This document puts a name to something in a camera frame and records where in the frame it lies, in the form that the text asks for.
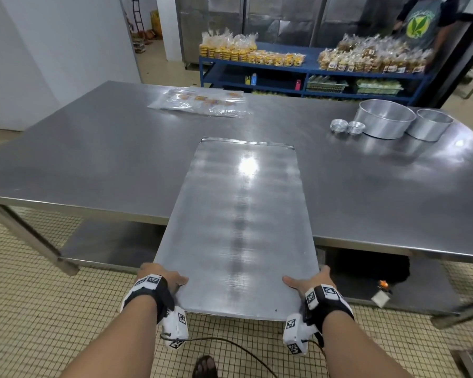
hand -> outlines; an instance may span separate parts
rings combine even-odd
[[[317,273],[309,280],[296,280],[292,277],[284,276],[282,277],[282,281],[284,281],[284,283],[286,285],[289,285],[291,288],[295,288],[299,292],[299,294],[304,297],[307,290],[309,290],[310,288],[315,288],[316,286],[319,286],[321,284],[331,285],[336,288],[336,285],[334,285],[333,280],[329,276],[330,270],[331,269],[327,265],[325,265],[324,267],[322,267],[319,273]]]
[[[142,264],[137,272],[137,280],[150,274],[164,277],[168,283],[168,290],[171,293],[175,293],[179,286],[186,284],[189,280],[187,277],[181,276],[178,272],[167,271],[162,265],[156,262],[145,262]]]
[[[403,26],[403,21],[396,21],[396,24],[394,25],[394,28],[392,28],[392,31],[400,30],[402,26]]]

stainless steel table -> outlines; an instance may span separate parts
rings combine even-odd
[[[104,83],[0,146],[0,222],[66,273],[74,264],[132,271],[154,257],[161,229],[144,223],[168,222],[202,137],[287,143],[317,245],[412,255],[406,294],[434,284],[420,304],[395,307],[458,304],[432,259],[473,263],[473,132],[463,124],[436,143],[354,138],[329,130],[354,116],[354,103],[249,95],[245,119],[147,108],[165,90]],[[91,219],[58,250],[11,205]]]

person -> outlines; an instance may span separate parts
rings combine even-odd
[[[456,20],[459,0],[408,0],[393,31],[411,48],[441,49]]]
[[[296,280],[288,276],[283,282],[296,289],[302,297],[311,288],[334,287],[329,267],[310,279]],[[162,276],[170,292],[188,282],[177,272],[156,263],[143,264],[137,283],[153,275]],[[61,378],[141,378],[151,374],[156,336],[157,303],[147,294],[135,296],[85,350],[69,363]],[[324,351],[332,378],[410,378],[411,375],[385,353],[356,324],[347,311],[334,310],[327,314],[321,327]],[[216,378],[217,368],[212,357],[198,359],[194,378]]]

plastic bag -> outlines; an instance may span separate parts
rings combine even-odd
[[[147,107],[235,118],[250,114],[243,92],[221,88],[172,88]]]

storage rack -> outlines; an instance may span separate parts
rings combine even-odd
[[[245,88],[262,90],[267,92],[277,92],[299,97],[319,96],[333,97],[341,99],[386,99],[396,101],[405,106],[413,106],[414,102],[422,93],[422,90],[429,83],[429,75],[423,73],[397,74],[397,73],[361,73],[348,71],[328,71],[319,69],[317,58],[323,50],[321,48],[309,48],[301,46],[290,46],[280,44],[257,43],[259,50],[266,50],[278,53],[301,53],[304,54],[305,61],[302,66],[273,66],[260,65],[248,62],[227,61],[217,58],[199,57],[200,85],[211,83],[214,88]],[[203,64],[209,63],[209,68],[203,72]],[[246,85],[245,76],[251,75],[253,69],[266,69],[271,74],[274,71],[287,72],[288,74],[278,76],[259,76],[256,85]],[[415,90],[411,94],[403,92],[397,95],[389,94],[356,94],[349,92],[333,93],[307,90],[307,81],[311,75],[330,75],[332,77],[354,77],[354,78],[386,78],[392,80],[412,80]],[[301,90],[294,90],[296,79],[301,80]]]

